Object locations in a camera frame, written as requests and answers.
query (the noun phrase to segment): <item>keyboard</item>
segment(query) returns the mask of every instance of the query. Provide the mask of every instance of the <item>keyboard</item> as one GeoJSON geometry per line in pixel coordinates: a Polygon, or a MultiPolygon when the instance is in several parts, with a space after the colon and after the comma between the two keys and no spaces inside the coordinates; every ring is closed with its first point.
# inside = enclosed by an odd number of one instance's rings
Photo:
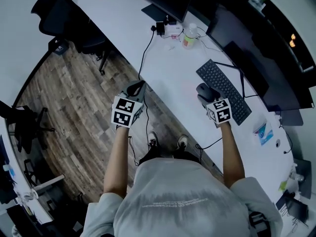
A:
{"type": "Polygon", "coordinates": [[[233,119],[237,125],[241,125],[251,114],[251,109],[220,68],[212,60],[209,60],[197,70],[197,74],[207,86],[218,90],[222,97],[228,98],[233,119]]]}

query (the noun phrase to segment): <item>computer mouse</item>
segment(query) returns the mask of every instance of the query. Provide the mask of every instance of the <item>computer mouse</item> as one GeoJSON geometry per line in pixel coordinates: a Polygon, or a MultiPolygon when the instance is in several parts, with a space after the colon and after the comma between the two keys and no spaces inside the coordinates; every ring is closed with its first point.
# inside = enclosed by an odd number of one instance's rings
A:
{"type": "Polygon", "coordinates": [[[213,90],[210,89],[205,83],[201,83],[197,87],[197,93],[208,103],[212,103],[215,101],[213,90]]]}

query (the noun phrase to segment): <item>monitor stand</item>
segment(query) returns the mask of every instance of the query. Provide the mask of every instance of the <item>monitor stand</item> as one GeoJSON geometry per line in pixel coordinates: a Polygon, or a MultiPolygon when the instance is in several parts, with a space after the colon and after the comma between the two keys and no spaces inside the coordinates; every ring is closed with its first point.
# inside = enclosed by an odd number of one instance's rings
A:
{"type": "Polygon", "coordinates": [[[148,5],[147,7],[142,9],[142,12],[150,16],[156,22],[162,22],[166,19],[168,15],[166,12],[155,6],[154,4],[148,5]]]}

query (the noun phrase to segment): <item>shoe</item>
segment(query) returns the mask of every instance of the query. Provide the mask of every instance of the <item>shoe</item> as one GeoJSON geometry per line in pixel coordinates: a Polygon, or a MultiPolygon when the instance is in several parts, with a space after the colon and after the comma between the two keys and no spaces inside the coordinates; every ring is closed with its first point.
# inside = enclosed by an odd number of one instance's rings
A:
{"type": "Polygon", "coordinates": [[[185,149],[187,148],[187,145],[188,145],[188,137],[183,135],[178,140],[177,150],[180,149],[182,151],[185,151],[185,149]]]}
{"type": "Polygon", "coordinates": [[[150,132],[148,134],[148,145],[150,148],[152,147],[158,147],[158,138],[157,135],[154,132],[150,132]]]}

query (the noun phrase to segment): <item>plastic bottle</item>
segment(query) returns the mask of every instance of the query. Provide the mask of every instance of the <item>plastic bottle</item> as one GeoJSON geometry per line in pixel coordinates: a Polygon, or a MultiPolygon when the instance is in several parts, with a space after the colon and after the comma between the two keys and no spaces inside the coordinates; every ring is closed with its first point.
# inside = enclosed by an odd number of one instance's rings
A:
{"type": "Polygon", "coordinates": [[[189,28],[184,31],[184,39],[182,45],[185,49],[191,49],[194,45],[196,37],[198,36],[197,25],[191,23],[189,28]]]}

